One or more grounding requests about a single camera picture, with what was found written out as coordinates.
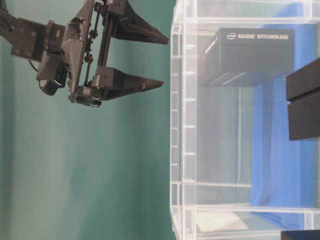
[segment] green curtain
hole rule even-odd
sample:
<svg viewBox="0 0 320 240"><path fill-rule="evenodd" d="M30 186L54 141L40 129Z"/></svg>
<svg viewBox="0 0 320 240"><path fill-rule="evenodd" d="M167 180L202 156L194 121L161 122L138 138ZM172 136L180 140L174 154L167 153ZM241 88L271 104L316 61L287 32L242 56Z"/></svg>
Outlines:
<svg viewBox="0 0 320 240"><path fill-rule="evenodd" d="M66 24L82 2L8 0L7 7L17 17ZM175 0L129 2L170 35ZM100 41L94 42L94 65ZM71 104L68 89L44 95L28 62L10 56L5 40L0 46L0 238L174 239L170 47L113 39L109 66L165 84L91 109Z"/></svg>

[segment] blue fabric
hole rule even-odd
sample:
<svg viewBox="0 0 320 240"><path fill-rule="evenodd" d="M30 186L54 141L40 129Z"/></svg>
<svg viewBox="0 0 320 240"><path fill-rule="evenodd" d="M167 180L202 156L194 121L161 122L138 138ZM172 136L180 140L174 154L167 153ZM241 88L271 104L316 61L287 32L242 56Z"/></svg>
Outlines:
<svg viewBox="0 0 320 240"><path fill-rule="evenodd" d="M302 17L303 4L285 7L276 17ZM270 24L263 28L294 30L294 69L316 59L314 24ZM288 102L283 77L254 88L253 163L250 204L281 208L316 205L317 144L289 141ZM285 230L304 229L303 214L255 213Z"/></svg>

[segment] intel logo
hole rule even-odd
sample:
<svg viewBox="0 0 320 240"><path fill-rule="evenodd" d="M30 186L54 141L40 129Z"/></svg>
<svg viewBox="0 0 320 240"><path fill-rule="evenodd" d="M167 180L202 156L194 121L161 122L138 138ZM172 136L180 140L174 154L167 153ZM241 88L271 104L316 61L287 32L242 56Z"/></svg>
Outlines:
<svg viewBox="0 0 320 240"><path fill-rule="evenodd" d="M237 34L235 32L230 32L228 33L228 35L226 36L227 39L229 40L233 40L237 37Z"/></svg>

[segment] metal rod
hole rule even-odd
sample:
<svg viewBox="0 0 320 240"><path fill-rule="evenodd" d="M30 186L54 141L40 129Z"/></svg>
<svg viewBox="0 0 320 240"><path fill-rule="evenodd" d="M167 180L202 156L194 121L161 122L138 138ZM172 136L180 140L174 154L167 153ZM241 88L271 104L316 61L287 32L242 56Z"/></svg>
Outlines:
<svg viewBox="0 0 320 240"><path fill-rule="evenodd" d="M98 23L99 23L99 17L100 17L100 12L98 11L97 13L96 13L96 19L95 19L95 25L94 25L94 31L97 31L97 29L98 29Z"/></svg>
<svg viewBox="0 0 320 240"><path fill-rule="evenodd" d="M88 79L89 79L89 73L90 73L90 66L91 66L91 61L88 62L87 68L86 68L86 74L85 74L85 81L84 81L84 86L88 86Z"/></svg>
<svg viewBox="0 0 320 240"><path fill-rule="evenodd" d="M110 48L110 41L111 41L113 26L114 26L114 18L110 14L107 14L104 21L103 35L102 35L102 41L100 46L99 58L98 58L98 65L100 66L107 65L108 52Z"/></svg>

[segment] clear acrylic box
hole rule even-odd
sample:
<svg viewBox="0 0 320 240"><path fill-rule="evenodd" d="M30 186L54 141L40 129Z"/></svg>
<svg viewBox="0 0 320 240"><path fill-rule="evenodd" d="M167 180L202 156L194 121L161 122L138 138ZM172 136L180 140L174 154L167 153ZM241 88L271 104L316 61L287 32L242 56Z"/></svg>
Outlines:
<svg viewBox="0 0 320 240"><path fill-rule="evenodd" d="M285 85L318 58L319 21L317 0L176 1L170 211L178 240L280 240L281 231L320 229L319 143L289 140Z"/></svg>

